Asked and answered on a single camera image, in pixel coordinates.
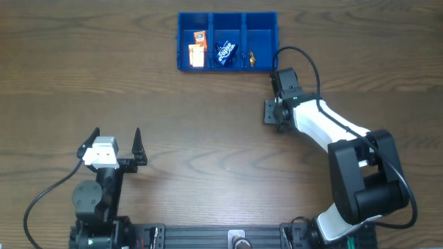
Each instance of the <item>blue tray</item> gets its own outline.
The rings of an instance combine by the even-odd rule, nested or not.
[[[179,12],[177,30],[177,68],[181,71],[269,72],[280,43],[276,12]],[[194,32],[203,30],[208,39],[205,66],[194,68],[189,65],[188,45],[195,44]],[[233,62],[221,66],[214,62],[215,43],[226,40],[239,48]],[[256,59],[254,67],[249,64],[249,51]]]

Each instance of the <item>wooden table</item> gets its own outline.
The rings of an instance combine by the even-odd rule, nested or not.
[[[141,128],[149,165],[125,176],[120,215],[167,225],[279,224],[333,202],[326,153],[263,124],[267,74],[182,73],[178,11],[279,12],[281,46],[317,63],[335,111],[396,139],[419,205],[380,248],[443,246],[443,3],[423,1],[22,1],[0,3],[0,243],[30,248],[28,204],[75,166],[95,127],[130,155]],[[284,53],[315,89],[302,55]],[[30,215],[43,248],[66,248],[83,167]],[[410,208],[384,221],[404,223]]]

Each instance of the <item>gold candy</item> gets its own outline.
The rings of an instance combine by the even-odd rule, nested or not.
[[[249,63],[251,64],[251,67],[254,67],[255,57],[254,57],[254,54],[252,53],[252,51],[249,51],[249,56],[251,56],[251,58],[249,58]]]

